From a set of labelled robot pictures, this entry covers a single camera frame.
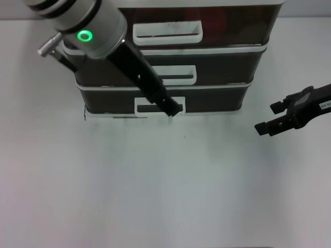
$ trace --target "black drawer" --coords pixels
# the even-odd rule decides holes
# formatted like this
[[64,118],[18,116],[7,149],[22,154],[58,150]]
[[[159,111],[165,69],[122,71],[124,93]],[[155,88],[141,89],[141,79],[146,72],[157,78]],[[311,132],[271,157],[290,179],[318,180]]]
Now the black drawer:
[[[249,83],[259,64],[264,46],[221,49],[142,50],[145,58],[167,85],[212,86]],[[79,50],[65,52],[78,71],[77,81],[82,86],[134,86],[108,60],[94,60]]]
[[283,1],[278,2],[274,5],[185,8],[174,8],[174,4],[171,8],[120,8],[120,11],[128,22],[127,39],[137,47],[210,48],[264,44]]
[[[183,114],[237,111],[241,108],[250,84],[232,86],[211,86],[208,88],[167,87],[168,94],[180,99]],[[135,88],[84,88],[78,86],[84,98],[86,109],[93,114],[133,115],[146,117],[163,114],[155,105],[150,105],[141,92]]]

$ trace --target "white drawer handle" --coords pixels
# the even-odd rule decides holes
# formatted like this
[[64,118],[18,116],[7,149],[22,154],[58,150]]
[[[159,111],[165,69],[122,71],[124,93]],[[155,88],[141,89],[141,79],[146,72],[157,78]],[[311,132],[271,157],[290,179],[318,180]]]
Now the white drawer handle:
[[[185,115],[185,97],[173,97],[174,101],[183,106],[183,111],[179,112],[177,115]],[[146,98],[135,98],[134,99],[134,113],[137,117],[148,117],[148,116],[159,116],[166,115],[164,112],[139,112],[138,106],[156,106],[156,104],[151,104]]]
[[202,37],[201,21],[133,25],[133,41],[141,46],[199,43]]
[[197,82],[195,66],[153,66],[165,86],[193,85]]

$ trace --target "stacked drawer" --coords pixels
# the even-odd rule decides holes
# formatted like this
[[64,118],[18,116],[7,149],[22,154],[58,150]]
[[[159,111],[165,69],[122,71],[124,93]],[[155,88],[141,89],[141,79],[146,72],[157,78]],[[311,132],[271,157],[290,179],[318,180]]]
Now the stacked drawer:
[[[115,1],[128,22],[126,39],[142,52],[168,94],[183,106],[182,115],[241,108],[283,1],[248,2],[150,0],[140,2],[146,8],[135,8],[136,2]],[[240,3],[246,6],[234,6]],[[154,8],[161,4],[165,8]],[[66,43],[64,50],[78,67],[77,86],[89,113],[163,114],[108,60],[89,59]]]

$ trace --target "green led light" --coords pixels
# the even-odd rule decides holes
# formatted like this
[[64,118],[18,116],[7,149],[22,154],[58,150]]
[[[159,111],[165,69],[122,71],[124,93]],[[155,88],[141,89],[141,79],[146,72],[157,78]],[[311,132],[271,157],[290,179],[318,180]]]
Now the green led light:
[[82,42],[89,42],[93,39],[93,34],[90,31],[82,30],[77,34],[77,38]]

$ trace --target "white wall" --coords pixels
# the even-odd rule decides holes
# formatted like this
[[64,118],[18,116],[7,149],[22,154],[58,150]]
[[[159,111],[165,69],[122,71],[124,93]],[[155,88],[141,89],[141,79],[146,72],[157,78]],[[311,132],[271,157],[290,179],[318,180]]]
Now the white wall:
[[[287,0],[281,11],[283,17],[331,17],[330,0]],[[0,19],[35,19],[23,0],[0,0]]]

